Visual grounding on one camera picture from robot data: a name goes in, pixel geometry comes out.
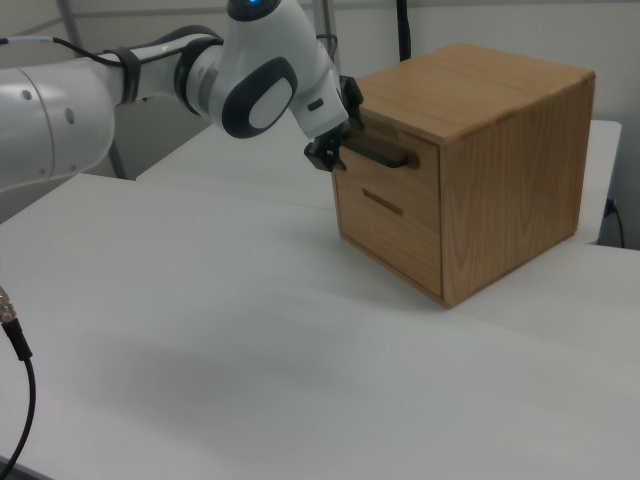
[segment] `drawer handle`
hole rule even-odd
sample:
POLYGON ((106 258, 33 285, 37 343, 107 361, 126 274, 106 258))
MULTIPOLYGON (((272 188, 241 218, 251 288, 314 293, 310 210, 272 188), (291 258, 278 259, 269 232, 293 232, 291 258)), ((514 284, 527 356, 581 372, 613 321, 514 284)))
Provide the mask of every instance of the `drawer handle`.
POLYGON ((380 197, 379 195, 376 195, 375 193, 370 192, 366 188, 362 189, 362 193, 364 193, 365 197, 370 198, 374 202, 378 202, 383 207, 387 207, 393 213, 397 213, 398 215, 404 215, 404 210, 402 210, 402 208, 400 208, 399 206, 394 205, 389 200, 385 200, 384 198, 380 197))
POLYGON ((418 168, 418 157, 415 154, 378 138, 350 132, 340 143, 343 147, 388 168, 400 168, 405 165, 413 169, 418 168))

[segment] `cable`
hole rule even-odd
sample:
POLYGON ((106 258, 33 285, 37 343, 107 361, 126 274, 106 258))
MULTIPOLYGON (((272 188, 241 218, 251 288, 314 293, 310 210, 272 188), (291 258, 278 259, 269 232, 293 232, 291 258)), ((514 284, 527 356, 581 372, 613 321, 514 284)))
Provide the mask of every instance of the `cable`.
MULTIPOLYGON (((82 55, 83 57, 90 58, 94 62, 100 63, 102 65, 107 65, 109 67, 123 67, 122 62, 107 60, 106 58, 102 58, 94 53, 91 53, 84 48, 80 48, 77 45, 74 45, 71 42, 68 42, 62 38, 58 37, 48 37, 48 36, 24 36, 24 37, 8 37, 8 38, 0 38, 0 45, 8 45, 12 43, 56 43, 61 45, 69 50, 73 50, 74 52, 82 55)), ((153 57, 148 57, 143 60, 140 60, 141 64, 150 63, 155 60, 160 60, 163 58, 170 57, 172 55, 176 55, 178 53, 182 53, 183 48, 177 48, 175 50, 169 50, 158 55, 154 55, 153 57)))
POLYGON ((616 219, 618 220, 618 229, 620 231, 620 247, 625 248, 624 228, 622 227, 622 218, 620 218, 620 211, 618 210, 618 207, 616 205, 616 200, 613 198, 607 198, 607 201, 604 205, 603 218, 607 218, 612 213, 616 215, 616 219))
POLYGON ((18 457, 22 453, 22 449, 27 443, 27 438, 31 431, 31 425, 33 424, 33 417, 36 411, 36 377, 33 373, 33 365, 31 364, 31 356, 33 354, 22 334, 20 321, 16 316, 13 305, 11 305, 9 301, 9 295, 7 295, 2 287, 0 287, 0 323, 9 340, 11 340, 11 344, 18 355, 18 360, 24 362, 27 368, 27 376, 29 377, 29 410, 27 412, 27 420, 13 455, 11 455, 9 462, 7 462, 7 465, 2 469, 2 472, 0 472, 0 480, 6 480, 18 461, 18 457))
POLYGON ((400 50, 400 61, 411 58, 411 29, 409 28, 409 17, 407 15, 407 0, 396 0, 396 10, 398 18, 398 48, 400 50))
POLYGON ((33 423, 33 417, 35 416, 36 411, 36 377, 33 373, 33 365, 31 364, 30 359, 24 360, 24 365, 27 367, 27 375, 29 377, 29 411, 27 412, 27 421, 25 422, 24 429, 22 430, 22 436, 20 437, 20 441, 16 446, 16 449, 13 452, 13 455, 5 465, 2 472, 0 472, 0 480, 6 480, 13 470, 16 462, 18 461, 18 457, 22 453, 22 449, 27 443, 27 438, 29 437, 29 432, 31 431, 31 424, 33 423))
POLYGON ((317 39, 327 38, 331 40, 331 51, 329 52, 329 58, 333 62, 333 57, 336 54, 336 50, 338 50, 338 37, 333 33, 321 33, 320 35, 316 35, 317 39))
POLYGON ((620 246, 625 248, 624 246, 624 229, 622 228, 622 219, 620 218, 620 212, 618 211, 618 207, 616 207, 615 202, 611 206, 611 212, 616 214, 616 218, 618 219, 618 229, 620 230, 620 246))

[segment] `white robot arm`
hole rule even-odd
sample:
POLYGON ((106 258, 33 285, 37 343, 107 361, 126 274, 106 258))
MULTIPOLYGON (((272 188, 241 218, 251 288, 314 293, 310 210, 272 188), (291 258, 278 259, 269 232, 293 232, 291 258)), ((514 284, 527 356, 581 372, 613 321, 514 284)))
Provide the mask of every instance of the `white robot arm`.
MULTIPOLYGON (((317 137, 305 153, 340 165, 348 114, 340 79, 295 0, 229 0, 229 37, 180 29, 154 44, 100 57, 0 70, 0 191, 85 170, 106 155, 113 106, 177 97, 236 138, 270 128, 290 108, 317 137)), ((2 43, 54 41, 13 37, 2 43)))

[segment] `wood grain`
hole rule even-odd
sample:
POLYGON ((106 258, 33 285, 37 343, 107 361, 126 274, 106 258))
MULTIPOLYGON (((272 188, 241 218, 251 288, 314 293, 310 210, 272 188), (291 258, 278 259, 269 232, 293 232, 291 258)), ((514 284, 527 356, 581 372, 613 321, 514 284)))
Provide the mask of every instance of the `wood grain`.
POLYGON ((575 232, 594 81, 442 152, 443 293, 452 304, 575 232))
POLYGON ((593 72, 455 44, 358 79, 363 111, 439 145, 490 126, 593 72))
POLYGON ((453 306, 575 232, 593 72, 456 44, 358 83, 366 135, 419 168, 341 149, 350 243, 453 306))

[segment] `white table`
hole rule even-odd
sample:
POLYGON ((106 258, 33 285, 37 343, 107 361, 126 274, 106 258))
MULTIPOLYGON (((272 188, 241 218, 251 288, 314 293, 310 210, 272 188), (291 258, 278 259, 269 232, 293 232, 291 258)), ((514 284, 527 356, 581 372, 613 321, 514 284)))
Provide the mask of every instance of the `white table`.
MULTIPOLYGON (((570 241, 598 241, 620 129, 617 122, 591 122, 580 220, 570 241)), ((308 142, 289 111, 271 130, 250 140, 234 139, 212 126, 144 172, 137 181, 334 208, 330 176, 315 170, 304 156, 308 142)))
POLYGON ((40 394, 21 460, 53 478, 640 471, 638 252, 563 243, 447 311, 330 210, 80 175, 0 225, 0 256, 40 394))

